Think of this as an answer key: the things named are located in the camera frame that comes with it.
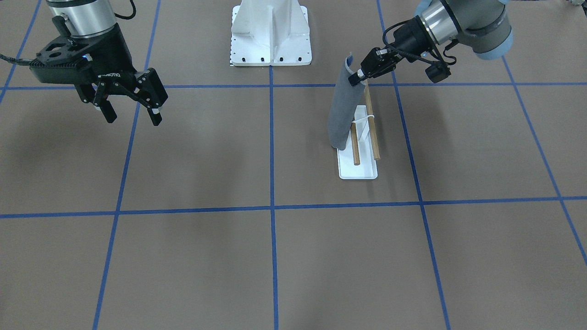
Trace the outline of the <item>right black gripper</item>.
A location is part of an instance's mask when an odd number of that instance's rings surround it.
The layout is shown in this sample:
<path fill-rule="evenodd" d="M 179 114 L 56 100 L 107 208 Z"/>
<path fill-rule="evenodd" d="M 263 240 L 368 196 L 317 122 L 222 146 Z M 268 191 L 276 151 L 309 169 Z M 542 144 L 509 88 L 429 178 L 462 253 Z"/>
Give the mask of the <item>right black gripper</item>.
<path fill-rule="evenodd" d="M 117 119 L 111 95 L 124 95 L 147 107 L 158 126 L 167 92 L 154 68 L 138 71 L 118 24 L 100 36 L 87 39 L 59 36 L 36 54 L 30 64 L 41 83 L 71 84 L 82 102 L 103 113 L 107 123 Z"/>

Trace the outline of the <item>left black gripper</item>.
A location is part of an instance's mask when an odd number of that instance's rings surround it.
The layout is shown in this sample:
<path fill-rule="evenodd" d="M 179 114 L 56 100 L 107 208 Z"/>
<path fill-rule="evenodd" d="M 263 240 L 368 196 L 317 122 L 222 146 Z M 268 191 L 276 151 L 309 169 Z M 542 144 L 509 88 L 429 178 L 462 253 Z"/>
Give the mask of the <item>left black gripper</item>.
<path fill-rule="evenodd" d="M 429 65 L 434 62 L 422 57 L 425 52 L 434 55 L 436 46 L 421 18 L 412 18 L 388 27 L 382 39 L 384 48 L 375 47 L 367 54 L 361 62 L 360 71 L 348 77 L 350 86 L 365 87 L 367 79 L 394 71 L 403 59 L 410 63 L 422 61 Z"/>

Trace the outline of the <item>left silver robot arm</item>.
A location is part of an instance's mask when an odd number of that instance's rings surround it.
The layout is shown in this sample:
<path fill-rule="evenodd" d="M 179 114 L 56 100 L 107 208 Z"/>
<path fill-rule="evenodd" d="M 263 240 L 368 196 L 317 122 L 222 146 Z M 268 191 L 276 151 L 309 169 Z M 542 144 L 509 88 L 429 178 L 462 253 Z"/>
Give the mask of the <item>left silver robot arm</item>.
<path fill-rule="evenodd" d="M 357 86 L 394 71 L 406 59 L 427 63 L 428 79 L 438 83 L 449 77 L 449 68 L 457 62 L 446 54 L 457 44 L 472 48 L 478 58 L 487 61 L 500 58 L 514 41 L 507 5 L 507 0 L 423 0 L 413 18 L 383 32 L 384 46 L 373 48 L 344 81 Z M 440 52 L 443 44 L 445 51 Z"/>

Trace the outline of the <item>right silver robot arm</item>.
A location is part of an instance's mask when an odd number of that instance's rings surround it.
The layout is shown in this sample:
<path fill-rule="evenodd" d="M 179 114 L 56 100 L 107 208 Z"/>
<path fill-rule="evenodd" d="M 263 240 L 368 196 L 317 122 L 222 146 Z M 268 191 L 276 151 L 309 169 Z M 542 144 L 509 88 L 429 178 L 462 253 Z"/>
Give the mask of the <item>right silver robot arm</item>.
<path fill-rule="evenodd" d="M 109 96 L 127 96 L 143 105 L 153 125 L 159 125 L 167 92 L 154 68 L 134 67 L 111 3 L 49 0 L 47 5 L 59 36 L 29 63 L 38 81 L 71 84 L 80 100 L 101 111 L 108 123 L 117 117 Z"/>

